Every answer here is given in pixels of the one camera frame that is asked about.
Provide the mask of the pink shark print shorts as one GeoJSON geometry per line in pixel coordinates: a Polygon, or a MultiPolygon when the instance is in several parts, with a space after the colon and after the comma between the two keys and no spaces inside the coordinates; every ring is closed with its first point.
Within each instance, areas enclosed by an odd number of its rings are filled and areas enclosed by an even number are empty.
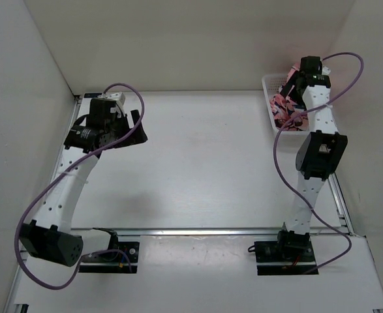
{"type": "MultiPolygon", "coordinates": [[[[269,100],[269,105],[273,115],[273,121],[277,129],[280,129],[285,122],[297,115],[299,112],[305,111],[305,106],[297,105],[294,102],[295,89],[292,88],[291,92],[287,97],[281,96],[281,89],[284,85],[279,88],[279,92],[276,93],[272,99],[269,100]]],[[[309,128],[308,117],[306,115],[295,119],[288,127],[287,131],[307,131],[309,128]]]]}

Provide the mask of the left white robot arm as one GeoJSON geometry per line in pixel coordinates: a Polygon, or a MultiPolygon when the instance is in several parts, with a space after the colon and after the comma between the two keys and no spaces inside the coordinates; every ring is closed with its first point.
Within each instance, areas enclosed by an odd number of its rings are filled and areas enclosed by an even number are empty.
{"type": "Polygon", "coordinates": [[[84,240],[71,234],[76,204],[100,155],[81,162],[88,153],[106,147],[118,149],[145,143],[147,135],[140,112],[127,115],[122,92],[107,93],[89,101],[89,112],[75,120],[64,141],[57,173],[62,179],[51,188],[30,223],[22,224],[19,240],[34,257],[72,267],[80,258],[84,240]]]}

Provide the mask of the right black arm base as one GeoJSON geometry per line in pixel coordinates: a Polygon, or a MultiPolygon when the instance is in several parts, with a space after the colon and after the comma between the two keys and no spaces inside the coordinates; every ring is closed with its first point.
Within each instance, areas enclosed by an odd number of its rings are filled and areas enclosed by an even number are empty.
{"type": "Polygon", "coordinates": [[[317,275],[310,234],[281,230],[274,241],[255,241],[247,252],[255,254],[258,276],[317,275]]]}

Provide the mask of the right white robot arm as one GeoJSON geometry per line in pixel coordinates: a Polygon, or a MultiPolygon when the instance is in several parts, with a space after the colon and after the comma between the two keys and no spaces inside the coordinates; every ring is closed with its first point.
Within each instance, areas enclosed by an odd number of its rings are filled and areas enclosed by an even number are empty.
{"type": "Polygon", "coordinates": [[[306,107],[309,134],[296,155],[296,196],[275,245],[276,255],[285,261],[308,249],[312,209],[348,143],[347,137],[339,134],[333,118],[329,104],[331,82],[323,72],[320,58],[303,57],[289,84],[306,107]]]}

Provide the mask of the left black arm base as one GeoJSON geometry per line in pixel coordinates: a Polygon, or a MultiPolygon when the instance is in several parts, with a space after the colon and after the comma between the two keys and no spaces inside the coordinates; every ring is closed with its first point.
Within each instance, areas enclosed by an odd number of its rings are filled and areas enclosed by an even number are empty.
{"type": "Polygon", "coordinates": [[[136,274],[140,243],[123,239],[115,230],[92,228],[82,235],[80,273],[136,274]]]}

